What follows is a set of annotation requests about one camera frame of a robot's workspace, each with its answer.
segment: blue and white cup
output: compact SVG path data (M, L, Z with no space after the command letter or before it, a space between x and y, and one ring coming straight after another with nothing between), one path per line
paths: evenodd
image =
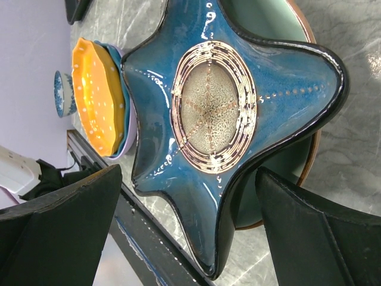
M55 109L61 118L77 111L71 75L58 70L54 74L54 100Z

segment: yellow scalloped bowl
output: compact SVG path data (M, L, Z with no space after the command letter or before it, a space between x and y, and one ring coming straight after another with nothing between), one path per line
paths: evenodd
M107 51L80 38L73 49L73 88L81 124L94 150L113 155L124 132L120 75Z

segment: table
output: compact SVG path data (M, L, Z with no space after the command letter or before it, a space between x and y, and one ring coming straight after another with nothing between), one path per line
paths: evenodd
M79 37L123 50L135 47L157 27L166 0L94 0L85 19L71 28L71 48ZM323 128L320 149L304 187L353 209L381 216L381 2L375 0L295 0L317 42L345 62L351 93L341 112ZM77 114L74 127L84 136ZM132 190L134 148L118 161ZM161 198L140 198L187 251L171 207ZM237 231L221 286L277 285L263 226Z

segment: starfish-shaped plate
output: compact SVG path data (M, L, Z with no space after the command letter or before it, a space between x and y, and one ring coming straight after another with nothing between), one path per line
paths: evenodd
M317 45L250 34L218 0L168 0L158 30L122 65L139 122L134 188L172 205L216 279L247 174L338 112L343 64Z

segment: black tray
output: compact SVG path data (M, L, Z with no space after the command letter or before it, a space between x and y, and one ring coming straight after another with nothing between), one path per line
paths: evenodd
M81 21L92 0L65 0L67 22Z

